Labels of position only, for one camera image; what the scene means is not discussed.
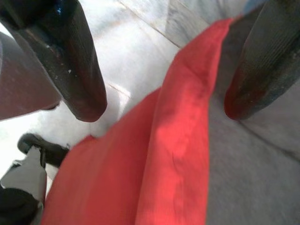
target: gray fabric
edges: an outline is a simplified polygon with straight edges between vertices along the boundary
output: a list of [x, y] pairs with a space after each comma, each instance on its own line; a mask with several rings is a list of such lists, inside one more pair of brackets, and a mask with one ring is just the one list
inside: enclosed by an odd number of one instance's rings
[[296, 150], [300, 143], [300, 113], [295, 109], [298, 85], [276, 104], [243, 123], [227, 118], [223, 110], [224, 95], [242, 43], [257, 15], [258, 12], [246, 17], [223, 45], [210, 102], [207, 225], [300, 224], [300, 163], [278, 147]]

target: person's foot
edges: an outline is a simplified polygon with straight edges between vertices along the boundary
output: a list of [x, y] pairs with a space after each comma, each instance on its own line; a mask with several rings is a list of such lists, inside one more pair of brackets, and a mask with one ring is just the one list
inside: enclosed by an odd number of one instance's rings
[[47, 142], [41, 136], [34, 134], [24, 134], [18, 141], [18, 149], [24, 154], [27, 154], [33, 145], [44, 149], [46, 163], [55, 167], [60, 166], [65, 156], [69, 152], [68, 148]]

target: white floor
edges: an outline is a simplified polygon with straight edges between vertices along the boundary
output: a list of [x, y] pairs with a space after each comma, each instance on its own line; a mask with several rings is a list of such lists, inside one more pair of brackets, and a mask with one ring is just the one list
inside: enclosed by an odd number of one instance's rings
[[[176, 52], [217, 19], [238, 15], [246, 0], [81, 0], [105, 80], [108, 108], [95, 123], [78, 121], [64, 103], [53, 111], [0, 122], [0, 177], [15, 159], [16, 143], [37, 133], [74, 146], [101, 136], [124, 113], [159, 87]], [[51, 179], [56, 169], [47, 168]]]

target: red cloth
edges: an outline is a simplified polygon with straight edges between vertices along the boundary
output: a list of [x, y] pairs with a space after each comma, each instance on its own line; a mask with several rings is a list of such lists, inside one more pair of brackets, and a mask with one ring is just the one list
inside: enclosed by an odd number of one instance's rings
[[64, 160], [42, 225], [204, 225], [208, 106], [231, 20], [184, 47], [162, 87]]

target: red cushion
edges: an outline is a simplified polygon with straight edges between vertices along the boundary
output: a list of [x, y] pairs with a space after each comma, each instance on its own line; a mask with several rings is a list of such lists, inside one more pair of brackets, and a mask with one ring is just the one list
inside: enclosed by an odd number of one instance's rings
[[204, 225], [208, 106], [231, 20], [175, 57], [163, 86], [64, 160], [42, 225]]

